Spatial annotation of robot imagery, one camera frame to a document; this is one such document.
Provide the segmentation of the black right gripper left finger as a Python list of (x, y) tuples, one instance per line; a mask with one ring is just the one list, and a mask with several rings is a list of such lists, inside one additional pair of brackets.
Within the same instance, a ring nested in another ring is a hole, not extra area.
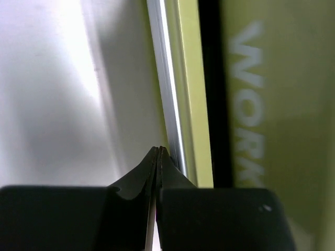
[(150, 250), (158, 153), (106, 187), (3, 187), (1, 250)]

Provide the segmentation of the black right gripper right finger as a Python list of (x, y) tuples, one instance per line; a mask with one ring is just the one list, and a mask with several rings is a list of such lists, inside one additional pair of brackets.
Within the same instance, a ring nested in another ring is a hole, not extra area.
[(197, 188), (166, 148), (157, 159), (157, 225), (163, 250), (295, 250), (278, 197), (264, 188)]

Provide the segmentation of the green top drawer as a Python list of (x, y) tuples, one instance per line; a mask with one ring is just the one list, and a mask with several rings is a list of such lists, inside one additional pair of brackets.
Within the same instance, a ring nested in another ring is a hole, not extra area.
[(170, 156), (193, 184), (214, 186), (197, 1), (147, 1)]

